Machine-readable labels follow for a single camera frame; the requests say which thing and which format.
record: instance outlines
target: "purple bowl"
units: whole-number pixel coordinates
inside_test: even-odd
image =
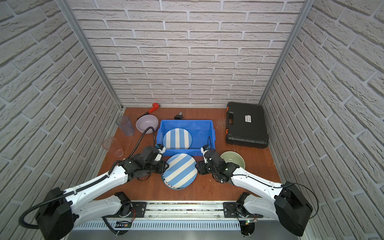
[[[156,129],[159,126],[159,120],[157,117],[153,115],[145,115],[139,118],[136,122],[136,128],[139,130],[139,132],[143,133],[145,129],[148,127],[153,127],[156,131]],[[152,129],[149,129],[146,134],[152,133]]]

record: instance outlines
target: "clear plastic cup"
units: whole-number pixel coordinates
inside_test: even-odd
[[[127,116],[121,116],[116,120],[116,124],[119,126],[119,128],[122,130],[122,132],[126,136],[132,136],[135,133],[135,129],[133,128],[131,121],[129,120],[129,117]]]
[[[121,157],[124,155],[124,150],[122,149],[120,142],[115,137],[105,139],[102,146],[115,157]]]

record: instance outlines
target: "black motor housing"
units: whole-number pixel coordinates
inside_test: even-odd
[[[44,201],[61,194],[60,188],[54,188],[48,192]],[[60,240],[73,229],[78,215],[72,215],[70,203],[63,198],[40,207],[35,218],[46,240]]]
[[[312,213],[312,206],[291,182],[285,182],[279,196],[275,196],[276,214],[281,225],[296,236],[302,236]]]

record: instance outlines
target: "black cable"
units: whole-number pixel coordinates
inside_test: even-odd
[[[147,129],[145,129],[145,131],[143,132],[143,134],[141,135],[139,141],[137,142],[135,148],[133,149],[133,151],[131,152],[131,154],[127,157],[127,158],[131,158],[132,155],[135,153],[136,149],[139,147],[139,144],[141,143],[141,140],[143,139],[145,133],[149,130],[149,129],[152,129],[152,132],[153,132],[153,146],[156,145],[156,139],[155,139],[155,129],[153,127],[147,127]],[[122,235],[122,234],[118,234],[118,232],[116,232],[112,226],[108,223],[107,219],[105,217],[102,217],[104,223],[107,225],[107,227],[109,228],[109,230],[111,230],[114,234],[116,235]]]
[[[133,153],[136,151],[137,147],[138,147],[139,144],[141,143],[141,140],[143,139],[145,133],[146,133],[149,129],[152,129],[152,132],[153,132],[153,146],[156,146],[155,129],[154,129],[153,127],[147,127],[147,129],[145,129],[145,131],[144,131],[143,134],[141,135],[141,138],[140,138],[139,141],[137,142],[135,148],[133,149],[133,151],[131,152],[131,154],[129,155],[128,158],[132,157]]]
[[[212,148],[211,136],[208,136],[207,145],[209,145]]]
[[[104,223],[105,223],[105,225],[107,225],[107,227],[109,228],[109,230],[111,230],[111,232],[113,232],[115,235],[123,235],[124,233],[122,233],[122,234],[120,234],[120,231],[117,231],[116,232],[116,230],[114,230],[113,228],[112,228],[112,226],[109,224],[109,222],[107,221],[107,219],[105,218],[105,217],[101,217],[102,219],[103,219],[103,221],[104,221]]]
[[[85,186],[82,186],[82,187],[79,187],[78,189],[76,189],[76,193],[77,192],[80,192],[80,191],[83,191],[89,187],[92,187],[93,185],[95,184],[98,184],[99,182],[103,181],[104,179],[108,178],[108,176],[112,173],[113,169],[115,168],[116,164],[119,163],[120,161],[116,161],[113,163],[111,169],[108,171],[108,175],[104,175],[102,178],[94,181],[94,182],[91,182],[90,184],[87,184]],[[27,209],[25,212],[23,212],[20,217],[19,217],[19,225],[22,226],[22,227],[25,227],[25,228],[31,228],[31,229],[39,229],[39,225],[34,225],[34,224],[29,224],[27,223],[24,218],[32,211],[38,209],[39,207],[42,207],[46,204],[49,204],[51,202],[55,202],[55,201],[58,201],[58,200],[61,200],[65,197],[68,197],[70,195],[73,195],[75,194],[75,191],[70,191],[70,192],[67,192],[67,193],[64,193],[63,195],[61,196],[57,196],[57,197],[54,197],[52,199],[49,199],[47,201],[44,201],[44,202],[41,202],[39,204],[36,204],[32,207],[30,207],[29,209]]]
[[[115,161],[115,162],[112,164],[111,169],[108,171],[108,175],[110,175],[110,174],[112,173],[112,171],[113,171],[113,169],[115,168],[116,164],[118,164],[119,162],[121,162],[121,161],[117,160],[117,161]]]
[[[267,185],[268,187],[272,187],[271,185],[268,185],[268,184],[266,184],[266,183],[263,183],[263,182],[261,182],[261,181],[255,179],[255,178],[253,178],[253,177],[251,177],[251,176],[248,176],[248,175],[244,175],[244,174],[235,174],[235,175],[233,175],[233,176],[244,176],[244,177],[249,177],[249,178],[252,178],[252,179],[255,180],[255,181],[258,181],[258,182],[261,183],[261,184]]]
[[[143,179],[140,179],[139,177],[137,177],[137,179],[138,179],[139,181],[146,181],[146,180],[148,180],[148,178],[151,176],[151,174],[152,174],[152,173],[150,172],[149,175],[148,175],[148,177],[147,177],[146,179],[144,179],[144,180],[143,180]]]
[[[302,187],[305,187],[306,189],[308,189],[308,190],[314,195],[314,197],[315,197],[315,199],[316,199],[316,204],[317,204],[317,210],[316,210],[316,212],[314,213],[314,215],[313,215],[312,217],[310,217],[310,219],[314,218],[314,217],[317,215],[317,213],[319,212],[319,200],[318,200],[316,194],[315,194],[311,189],[309,189],[308,187],[304,186],[303,184],[294,182],[294,183],[288,184],[287,186],[273,187],[273,186],[271,186],[271,185],[268,185],[268,184],[266,184],[266,183],[264,183],[264,182],[261,182],[261,181],[255,179],[255,178],[253,178],[253,177],[251,177],[251,176],[247,176],[247,175],[244,175],[244,174],[235,174],[234,176],[245,176],[245,177],[249,177],[249,178],[251,178],[251,179],[253,179],[253,180],[255,180],[255,181],[258,181],[258,182],[261,183],[261,184],[267,185],[268,187],[272,187],[272,188],[286,188],[286,187],[289,187],[289,186],[292,186],[292,185],[295,185],[295,184],[300,185],[300,186],[302,186]]]

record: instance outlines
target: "brick wallpaper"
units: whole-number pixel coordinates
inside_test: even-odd
[[[316,0],[264,103],[281,178],[320,200],[318,239],[384,239],[383,13]]]
[[[0,2],[0,33],[0,239],[41,239],[20,214],[86,179],[117,108],[55,1]]]
[[[303,1],[69,0],[125,106],[258,103]]]

